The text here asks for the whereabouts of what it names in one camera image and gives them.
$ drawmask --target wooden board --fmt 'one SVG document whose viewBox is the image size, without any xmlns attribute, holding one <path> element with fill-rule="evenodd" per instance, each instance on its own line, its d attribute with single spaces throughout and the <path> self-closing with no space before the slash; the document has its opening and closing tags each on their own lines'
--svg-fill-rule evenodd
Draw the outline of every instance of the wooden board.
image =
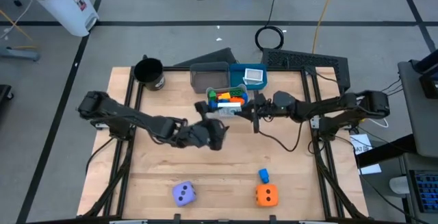
<svg viewBox="0 0 438 224">
<path fill-rule="evenodd" d="M 332 68 L 317 71 L 325 77 L 335 78 Z M 128 77 L 129 68 L 114 68 L 109 81 L 109 95 L 121 103 Z M 150 115 L 187 118 L 189 123 L 199 121 L 193 104 L 204 100 L 205 96 L 193 92 L 190 73 L 165 72 L 165 78 L 163 89 L 157 92 L 144 90 L 140 110 Z M 318 82 L 323 99 L 339 95 L 334 82 L 321 77 Z M 278 90 L 304 100 L 300 73 L 269 72 L 263 93 L 270 98 Z M 275 214 L 279 220 L 324 219 L 315 159 L 307 151 L 311 140 L 308 123 L 303 124 L 299 144 L 291 153 L 273 140 L 254 134 L 252 124 L 245 119 L 225 119 L 224 123 L 230 125 L 230 129 L 221 151 L 211 151 L 207 147 L 176 149 L 156 145 L 146 131 L 138 129 L 123 218 L 172 219 L 179 213 L 183 219 L 266 220 L 270 214 Z M 260 122 L 262 132 L 277 137 L 289 148 L 296 142 L 298 128 L 299 124 L 290 119 Z M 98 132 L 94 150 L 107 140 L 107 135 L 106 131 Z M 339 132 L 338 136 L 349 139 L 347 132 Z M 107 186 L 114 148 L 114 145 L 108 147 L 91 163 L 78 214 L 86 212 Z M 339 185 L 357 208 L 367 214 L 351 145 L 335 140 L 332 149 Z M 261 183 L 257 172 L 262 168 L 268 169 L 271 183 L 279 189 L 277 207 L 259 208 L 255 204 L 255 187 Z M 198 199 L 178 208 L 172 197 L 172 187 L 187 180 L 194 184 Z M 332 194 L 330 200 L 335 216 Z"/>
</svg>

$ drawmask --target concrete floor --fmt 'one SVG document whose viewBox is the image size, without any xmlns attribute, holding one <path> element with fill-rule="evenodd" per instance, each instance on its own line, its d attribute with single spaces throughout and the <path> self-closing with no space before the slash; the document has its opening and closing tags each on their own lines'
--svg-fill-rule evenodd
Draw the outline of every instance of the concrete floor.
<svg viewBox="0 0 438 224">
<path fill-rule="evenodd" d="M 413 0 L 423 21 L 438 21 L 436 0 Z M 9 103 L 0 123 L 0 223 L 17 220 L 27 189 L 54 116 L 72 64 L 80 60 L 71 92 L 60 119 L 53 148 L 27 221 L 73 218 L 81 196 L 85 165 L 92 149 L 95 131 L 75 111 L 89 90 L 106 90 L 113 66 L 132 66 L 143 54 L 173 65 L 225 47 L 230 47 L 240 62 L 259 62 L 261 52 L 253 38 L 260 25 L 253 21 L 268 18 L 272 0 L 101 0 L 101 21 L 149 21 L 139 26 L 98 26 L 79 52 L 80 38 L 60 26 L 41 26 L 32 21 L 54 21 L 38 3 L 32 5 L 22 21 L 23 29 L 34 39 L 42 54 L 37 63 L 0 59 L 0 83 L 10 84 L 16 98 Z M 279 26 L 285 32 L 283 49 L 309 53 L 314 26 L 297 26 L 297 21 L 317 21 L 325 0 L 276 0 L 272 21 L 292 21 Z M 351 91 L 382 89 L 398 77 L 397 62 L 422 59 L 430 53 L 419 22 L 407 0 L 332 0 L 325 21 L 372 21 L 323 26 L 316 52 L 346 57 L 349 60 Z M 16 18 L 24 8 L 11 0 L 0 0 L 0 9 Z M 0 32 L 9 25 L 0 18 Z M 196 26 L 203 21 L 203 26 Z M 229 25 L 229 21 L 245 21 Z M 399 21 L 385 26 L 383 21 Z M 430 37 L 438 42 L 438 22 L 428 23 Z M 275 46 L 277 37 L 261 35 L 266 47 Z M 14 30 L 2 46 L 29 45 Z M 389 129 L 365 123 L 370 132 L 393 140 L 411 133 L 402 93 L 390 99 Z M 399 174 L 397 160 L 384 162 L 383 173 L 371 179 L 386 195 L 391 195 L 387 180 Z M 370 216 L 387 221 L 403 221 L 400 213 L 365 187 Z M 398 198 L 391 201 L 401 206 Z"/>
</svg>

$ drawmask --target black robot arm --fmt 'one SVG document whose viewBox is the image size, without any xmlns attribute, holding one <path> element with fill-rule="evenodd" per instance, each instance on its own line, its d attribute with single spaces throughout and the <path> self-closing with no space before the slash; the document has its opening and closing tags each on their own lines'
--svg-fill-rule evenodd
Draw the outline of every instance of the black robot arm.
<svg viewBox="0 0 438 224">
<path fill-rule="evenodd" d="M 345 111 L 334 117 L 319 117 L 331 112 Z M 339 128 L 352 125 L 366 118 L 382 119 L 389 115 L 389 102 L 385 93 L 380 91 L 363 91 L 346 93 L 340 97 L 308 103 L 299 101 L 289 93 L 278 91 L 273 100 L 259 94 L 254 100 L 236 113 L 254 122 L 254 132 L 259 131 L 260 118 L 285 117 L 297 123 L 313 119 L 322 139 L 333 140 Z"/>
<path fill-rule="evenodd" d="M 186 119 L 164 116 L 150 116 L 132 108 L 119 104 L 107 93 L 90 91 L 78 108 L 80 117 L 92 122 L 105 123 L 109 127 L 110 136 L 126 140 L 130 130 L 135 125 L 148 131 L 152 140 L 173 147 L 202 147 L 207 145 L 212 150 L 220 150 L 225 132 L 222 121 L 203 119 L 193 125 L 188 125 Z"/>
</svg>

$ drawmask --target black mug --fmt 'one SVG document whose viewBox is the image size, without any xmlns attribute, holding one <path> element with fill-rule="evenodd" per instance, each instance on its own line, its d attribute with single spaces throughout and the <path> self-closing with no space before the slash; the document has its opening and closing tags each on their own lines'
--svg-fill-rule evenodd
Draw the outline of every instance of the black mug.
<svg viewBox="0 0 438 224">
<path fill-rule="evenodd" d="M 164 86 L 163 64 L 160 60 L 143 56 L 134 67 L 134 77 L 148 90 L 156 91 Z"/>
</svg>

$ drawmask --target purple die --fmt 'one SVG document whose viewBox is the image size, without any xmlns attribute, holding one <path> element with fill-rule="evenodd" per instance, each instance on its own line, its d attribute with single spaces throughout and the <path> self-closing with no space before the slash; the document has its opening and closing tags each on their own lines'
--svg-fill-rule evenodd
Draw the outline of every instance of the purple die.
<svg viewBox="0 0 438 224">
<path fill-rule="evenodd" d="M 196 193 L 194 192 L 191 182 L 183 182 L 174 186 L 172 195 L 178 207 L 182 207 L 196 200 Z"/>
</svg>

